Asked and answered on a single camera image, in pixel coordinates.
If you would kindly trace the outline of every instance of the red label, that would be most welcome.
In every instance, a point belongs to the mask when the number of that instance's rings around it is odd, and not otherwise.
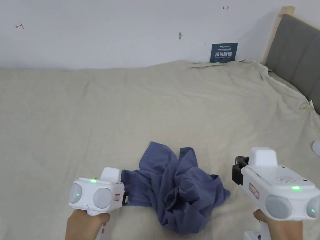
[[[259,199],[260,193],[251,183],[249,183],[249,189],[256,196],[256,198]]]
[[[120,194],[116,194],[115,195],[115,200],[114,200],[114,202],[117,202],[117,201],[119,201],[120,200]]]

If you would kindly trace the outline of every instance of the human hand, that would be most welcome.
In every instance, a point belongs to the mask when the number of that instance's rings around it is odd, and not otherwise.
[[[68,218],[65,240],[95,240],[101,225],[105,226],[109,219],[108,213],[90,216],[87,211],[77,209]]]
[[[302,240],[302,221],[276,221],[268,218],[260,209],[253,212],[254,217],[268,224],[271,240]]]

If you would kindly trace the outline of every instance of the gray upholstered headboard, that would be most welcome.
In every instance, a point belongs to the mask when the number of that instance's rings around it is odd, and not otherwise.
[[[320,114],[320,30],[283,15],[266,66],[312,100]]]

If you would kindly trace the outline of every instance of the blue sign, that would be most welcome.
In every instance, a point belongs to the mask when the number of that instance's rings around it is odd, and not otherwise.
[[[227,63],[234,61],[238,43],[212,44],[210,62]]]

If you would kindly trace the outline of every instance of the white wall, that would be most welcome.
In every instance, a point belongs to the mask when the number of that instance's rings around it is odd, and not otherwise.
[[[319,0],[0,3],[0,67],[115,68],[175,60],[208,62],[211,44],[228,42],[239,43],[237,60],[260,61],[281,6],[295,6],[296,15],[320,26]],[[20,22],[25,29],[15,27]]]

